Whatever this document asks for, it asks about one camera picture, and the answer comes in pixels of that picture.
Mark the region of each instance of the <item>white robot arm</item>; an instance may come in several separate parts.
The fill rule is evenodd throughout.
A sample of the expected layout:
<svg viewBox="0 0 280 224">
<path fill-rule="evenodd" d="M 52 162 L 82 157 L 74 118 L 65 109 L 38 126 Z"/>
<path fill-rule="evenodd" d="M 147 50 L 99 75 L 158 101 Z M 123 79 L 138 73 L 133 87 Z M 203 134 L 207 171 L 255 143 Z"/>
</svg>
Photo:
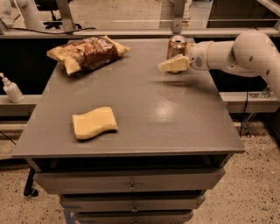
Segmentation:
<svg viewBox="0 0 280 224">
<path fill-rule="evenodd" d="M 280 99 L 280 54 L 260 31 L 245 31 L 235 41 L 200 42 L 189 50 L 188 57 L 196 70 L 219 69 L 245 77 L 261 75 Z"/>
<path fill-rule="evenodd" d="M 20 11 L 26 28 L 34 30 L 44 29 L 34 0 L 0 0 L 0 18 L 9 28 L 13 24 L 11 19 L 12 8 L 17 8 Z"/>
</svg>

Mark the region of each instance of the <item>sponge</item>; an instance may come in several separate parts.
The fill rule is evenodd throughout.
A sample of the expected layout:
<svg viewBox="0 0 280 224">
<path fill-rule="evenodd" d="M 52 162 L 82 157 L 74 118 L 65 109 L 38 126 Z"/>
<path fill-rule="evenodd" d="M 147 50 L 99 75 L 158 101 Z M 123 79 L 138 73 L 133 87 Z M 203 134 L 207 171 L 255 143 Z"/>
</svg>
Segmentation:
<svg viewBox="0 0 280 224">
<path fill-rule="evenodd" d="M 158 64 L 158 69 L 162 72 L 185 71 L 190 66 L 190 60 L 183 54 L 178 54 L 170 59 Z"/>
<path fill-rule="evenodd" d="M 82 115 L 72 115 L 77 139 L 86 140 L 107 130 L 117 130 L 111 107 L 96 108 Z"/>
</svg>

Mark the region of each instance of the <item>can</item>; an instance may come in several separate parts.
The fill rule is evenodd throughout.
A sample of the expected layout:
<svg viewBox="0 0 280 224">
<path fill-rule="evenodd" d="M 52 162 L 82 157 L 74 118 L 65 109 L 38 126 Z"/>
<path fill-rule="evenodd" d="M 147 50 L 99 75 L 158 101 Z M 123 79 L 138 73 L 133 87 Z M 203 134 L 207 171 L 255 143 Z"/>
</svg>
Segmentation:
<svg viewBox="0 0 280 224">
<path fill-rule="evenodd" d="M 181 35 L 171 37 L 168 43 L 167 59 L 181 53 L 186 55 L 186 39 Z"/>
</svg>

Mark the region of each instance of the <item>table top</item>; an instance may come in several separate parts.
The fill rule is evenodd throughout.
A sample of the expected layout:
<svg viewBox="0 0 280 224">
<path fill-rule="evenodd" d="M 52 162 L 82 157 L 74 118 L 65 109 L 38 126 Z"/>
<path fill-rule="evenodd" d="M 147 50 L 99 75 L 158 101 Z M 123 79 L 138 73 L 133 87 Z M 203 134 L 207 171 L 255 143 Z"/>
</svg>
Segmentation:
<svg viewBox="0 0 280 224">
<path fill-rule="evenodd" d="M 209 72 L 162 73 L 168 39 L 119 39 L 131 50 L 93 72 L 70 77 L 58 64 L 13 151 L 14 158 L 84 158 L 243 152 Z M 109 106 L 116 133 L 87 141 L 72 115 Z"/>
</svg>

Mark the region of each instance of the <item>cable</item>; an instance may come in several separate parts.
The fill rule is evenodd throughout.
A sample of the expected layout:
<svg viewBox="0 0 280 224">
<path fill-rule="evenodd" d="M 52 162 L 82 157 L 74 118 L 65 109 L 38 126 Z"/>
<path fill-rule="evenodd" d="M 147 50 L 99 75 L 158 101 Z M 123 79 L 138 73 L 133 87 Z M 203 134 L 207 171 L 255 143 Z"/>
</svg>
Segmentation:
<svg viewBox="0 0 280 224">
<path fill-rule="evenodd" d="M 17 3 L 16 0 L 14 0 L 14 4 L 15 4 L 16 7 L 17 7 L 17 11 L 18 11 L 20 17 L 23 19 L 23 21 L 25 21 L 25 18 L 24 18 L 23 14 L 21 13 L 21 11 L 20 11 L 20 9 L 19 9 L 19 7 L 18 7 L 18 3 Z"/>
<path fill-rule="evenodd" d="M 245 115 L 246 115 L 246 110 L 247 110 L 248 100 L 249 100 L 249 87 L 250 87 L 250 80 L 248 81 L 247 95 L 246 95 L 246 101 L 245 101 L 245 106 L 244 106 L 244 111 L 243 111 L 244 118 L 245 118 Z M 239 132 L 240 137 L 242 136 L 244 118 L 242 119 L 242 122 L 241 122 L 241 127 L 240 127 L 240 132 Z"/>
<path fill-rule="evenodd" d="M 20 15 L 19 15 L 19 14 L 14 18 L 13 23 L 15 23 L 15 22 L 17 21 L 18 18 L 20 18 Z"/>
<path fill-rule="evenodd" d="M 53 10 L 51 10 L 51 14 L 52 14 L 52 21 L 56 21 L 56 17 L 54 16 Z"/>
<path fill-rule="evenodd" d="M 0 131 L 0 134 L 2 134 L 3 136 L 5 136 L 7 139 L 9 139 L 11 142 L 13 142 L 15 145 L 17 145 L 14 141 L 11 140 L 11 138 L 9 136 L 6 136 L 2 131 Z"/>
<path fill-rule="evenodd" d="M 32 29 L 25 29 L 25 28 L 8 28 L 8 30 L 18 30 L 18 31 L 26 31 L 26 32 L 38 32 L 38 33 L 44 33 L 44 34 L 55 34 L 55 35 L 61 35 L 61 34 L 68 34 L 68 33 L 72 33 L 72 32 L 82 32 L 85 30 L 94 30 L 96 28 L 94 27 L 87 27 L 87 28 L 83 28 L 83 29 L 78 29 L 78 30 L 74 30 L 74 31 L 63 31 L 63 32 L 48 32 L 48 31 L 36 31 L 36 30 L 32 30 Z"/>
</svg>

